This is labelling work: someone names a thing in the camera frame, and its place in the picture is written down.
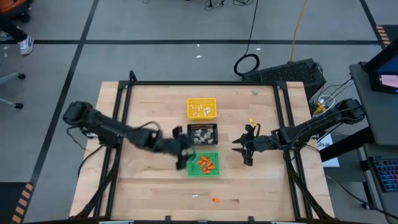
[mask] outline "wooden table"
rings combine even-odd
[[[102,84],[96,108],[107,116],[112,116],[117,86],[117,82]],[[310,119],[302,83],[288,83],[288,88],[295,124]],[[253,90],[258,91],[258,95],[254,95]],[[217,118],[189,120],[187,98],[202,97],[216,98]],[[280,98],[285,112],[281,91]],[[171,130],[176,126],[183,126],[185,132],[189,123],[217,123],[218,145],[197,147],[197,151],[218,151],[221,175],[189,178],[186,170],[175,170],[175,157],[151,154],[124,140],[111,218],[164,220],[166,215],[171,215],[172,220],[245,221],[248,216],[256,221],[294,220],[282,151],[256,152],[254,165],[248,167],[243,164],[240,153],[231,150],[237,146],[231,142],[240,138],[250,118],[261,124],[261,134],[270,134],[279,128],[271,86],[133,86],[127,117],[130,126],[157,121],[166,137],[172,137]],[[309,145],[317,146],[316,141],[310,141]],[[97,147],[96,139],[89,140],[86,156]],[[76,215],[98,188],[104,151],[83,166],[70,215]],[[302,149],[301,153],[309,191],[333,216],[319,153],[310,148]],[[304,217],[302,195],[299,189],[297,192]],[[220,198],[221,202],[213,202],[213,197]],[[107,198],[105,193],[101,214]]]

